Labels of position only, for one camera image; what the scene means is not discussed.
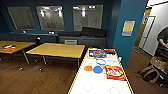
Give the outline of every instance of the table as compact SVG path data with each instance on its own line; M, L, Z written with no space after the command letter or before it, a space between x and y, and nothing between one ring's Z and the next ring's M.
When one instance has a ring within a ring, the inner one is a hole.
M84 47L85 47L84 45L44 43L42 45L37 46L34 49L31 49L30 51L27 51L26 53L43 55L43 60L45 64L47 64L45 56L77 58L79 67L79 58L81 58Z
M88 58L88 51L69 89L68 94L133 94L125 72L124 75L126 77L126 81L121 81L107 79L105 69L103 69L101 73L95 73L93 70L86 71L84 69L85 66L94 67L98 65L96 63L96 59ZM106 58L99 59L105 60L105 65L118 66L122 68L117 54L107 54Z
M18 51L21 51L23 52L23 55L27 61L27 63L29 64L29 60L27 59L27 56L26 56L26 53L24 51L25 48L27 47L30 47L32 45L34 45L35 43L33 42L16 42L16 41L0 41L0 53L9 53L9 54L13 54L13 53L16 53ZM11 50L11 51L5 51L2 46L5 46L5 45L13 45L15 46L15 49L14 50Z

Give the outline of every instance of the white table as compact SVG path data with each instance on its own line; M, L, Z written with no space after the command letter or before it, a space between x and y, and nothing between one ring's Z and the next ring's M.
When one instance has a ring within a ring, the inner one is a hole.
M106 65L122 67L117 54L107 54L107 57L102 59L106 61ZM88 51L68 94L133 94L128 80L120 81L107 79L105 69L99 74L94 73L93 70L85 71L84 67L87 65L92 67L97 66L96 59L88 58Z

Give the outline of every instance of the blue plate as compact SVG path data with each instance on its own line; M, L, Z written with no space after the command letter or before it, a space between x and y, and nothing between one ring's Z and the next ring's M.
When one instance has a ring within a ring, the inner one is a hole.
M101 72L103 71L103 69L102 69L100 66L95 66L95 67L93 68L93 71L94 71L95 73L101 73Z

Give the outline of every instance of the box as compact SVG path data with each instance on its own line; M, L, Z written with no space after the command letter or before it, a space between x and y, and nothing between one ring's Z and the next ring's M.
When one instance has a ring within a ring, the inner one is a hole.
M164 57L154 56L154 57L152 57L150 63L158 69L167 69L168 68L168 60Z

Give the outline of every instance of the light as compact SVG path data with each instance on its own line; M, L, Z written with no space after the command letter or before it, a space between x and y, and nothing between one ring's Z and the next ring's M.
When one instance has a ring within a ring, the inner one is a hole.
M82 17L85 17L86 16L86 12L85 10L82 11Z
M79 10L79 7L73 7L73 9Z
M62 17L62 12L61 12L61 10L59 10L58 16L59 16L59 17Z
M89 6L90 10L95 10L96 6Z
M44 12L41 10L41 16L44 17Z
M44 6L43 6L43 9L46 9L46 10L48 10L48 9L50 9L50 7L44 7Z

